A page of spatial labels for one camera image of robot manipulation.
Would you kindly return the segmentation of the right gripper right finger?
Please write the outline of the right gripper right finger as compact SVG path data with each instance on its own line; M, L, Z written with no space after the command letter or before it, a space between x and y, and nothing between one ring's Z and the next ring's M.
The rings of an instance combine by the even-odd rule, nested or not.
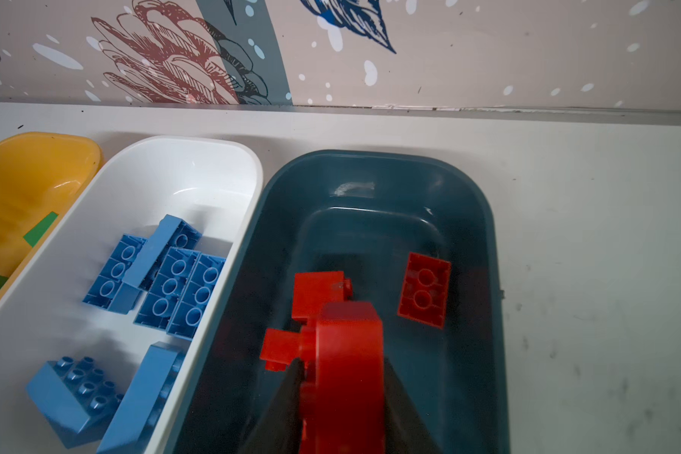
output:
M388 358L384 359L384 415L386 453L442 452Z

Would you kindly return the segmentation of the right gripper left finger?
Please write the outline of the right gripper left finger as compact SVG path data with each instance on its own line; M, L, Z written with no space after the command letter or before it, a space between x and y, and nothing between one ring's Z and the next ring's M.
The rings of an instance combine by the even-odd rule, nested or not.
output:
M303 431L300 400L304 377L304 363L295 359L287 368L269 408L240 447L240 453L299 452Z

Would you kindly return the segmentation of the red rounded lego brick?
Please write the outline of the red rounded lego brick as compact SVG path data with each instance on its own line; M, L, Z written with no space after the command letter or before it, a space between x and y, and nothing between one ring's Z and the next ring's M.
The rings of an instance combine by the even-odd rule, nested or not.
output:
M324 305L301 328L300 359L300 451L383 453L383 326L373 305Z

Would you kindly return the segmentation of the red lego brick bottom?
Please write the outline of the red lego brick bottom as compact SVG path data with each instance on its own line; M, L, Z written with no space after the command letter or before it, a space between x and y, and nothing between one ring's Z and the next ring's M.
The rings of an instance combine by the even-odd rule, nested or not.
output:
M451 263L410 253L397 315L443 329L451 276Z

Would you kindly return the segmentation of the dark teal plastic bin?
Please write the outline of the dark teal plastic bin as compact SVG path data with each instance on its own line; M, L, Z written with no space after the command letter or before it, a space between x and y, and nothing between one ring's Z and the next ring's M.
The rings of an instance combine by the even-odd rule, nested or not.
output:
M411 253L451 265L443 328L397 313ZM239 449L282 381L259 354L267 329L294 329L295 275L334 271L380 315L384 353L439 448L508 452L502 293L484 193L441 161L358 151L299 157L264 189L166 451Z

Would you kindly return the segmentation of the yellow plastic bin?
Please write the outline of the yellow plastic bin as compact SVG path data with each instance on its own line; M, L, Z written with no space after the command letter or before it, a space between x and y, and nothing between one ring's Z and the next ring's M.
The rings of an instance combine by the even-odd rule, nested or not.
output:
M44 239L102 165L94 141L55 132L25 132L0 142L0 275L3 298ZM23 236L48 213L59 215L35 247Z

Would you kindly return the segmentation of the red square lego brick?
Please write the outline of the red square lego brick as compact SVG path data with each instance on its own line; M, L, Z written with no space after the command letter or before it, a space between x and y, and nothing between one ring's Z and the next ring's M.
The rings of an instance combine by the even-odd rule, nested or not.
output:
M349 301L353 296L351 280L344 272L302 272L295 274L291 319L307 323L327 303Z

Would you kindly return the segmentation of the small light blue lego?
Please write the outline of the small light blue lego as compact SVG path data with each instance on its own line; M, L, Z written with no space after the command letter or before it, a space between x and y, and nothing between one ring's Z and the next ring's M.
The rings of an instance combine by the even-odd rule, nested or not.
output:
M149 347L104 434L98 454L143 453L181 370L185 351L157 342Z

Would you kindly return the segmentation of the light blue lego brick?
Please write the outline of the light blue lego brick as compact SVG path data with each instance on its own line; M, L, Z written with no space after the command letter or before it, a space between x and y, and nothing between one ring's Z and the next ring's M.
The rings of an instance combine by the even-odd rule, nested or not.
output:
M171 247L193 250L202 233L181 218L165 215L149 238L123 236L115 257L124 264L119 278L117 295L112 297L108 310L127 314L134 308L139 291L147 291Z

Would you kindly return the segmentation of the green lego brick top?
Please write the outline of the green lego brick top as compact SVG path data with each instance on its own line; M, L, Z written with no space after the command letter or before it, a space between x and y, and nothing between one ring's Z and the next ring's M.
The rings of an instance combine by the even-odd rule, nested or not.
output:
M41 219L30 230L28 230L26 234L24 234L23 238L25 242L30 247L35 247L38 244L38 242L42 239L42 237L51 228L54 221L58 219L58 217L59 215L55 212L48 213L43 219Z

